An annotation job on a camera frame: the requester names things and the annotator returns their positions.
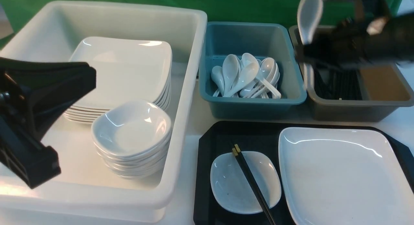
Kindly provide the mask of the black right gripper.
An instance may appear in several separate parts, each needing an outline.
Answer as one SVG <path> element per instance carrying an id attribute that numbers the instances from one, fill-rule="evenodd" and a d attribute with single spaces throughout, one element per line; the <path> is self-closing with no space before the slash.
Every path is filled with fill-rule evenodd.
<path id="1" fill-rule="evenodd" d="M 296 61 L 334 70 L 413 61 L 413 13 L 390 18 L 376 34 L 368 33 L 368 26 L 350 23 L 297 45 Z"/>

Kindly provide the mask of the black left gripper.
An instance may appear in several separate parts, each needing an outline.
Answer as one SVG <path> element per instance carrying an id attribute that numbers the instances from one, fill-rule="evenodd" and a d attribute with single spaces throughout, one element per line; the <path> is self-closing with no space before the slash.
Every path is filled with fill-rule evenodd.
<path id="1" fill-rule="evenodd" d="M 30 189 L 60 175 L 58 153 L 41 139 L 64 111 L 95 88 L 96 70 L 86 62 L 1 57 L 1 163 Z M 27 102 L 12 100 L 19 94 L 28 94 Z"/>

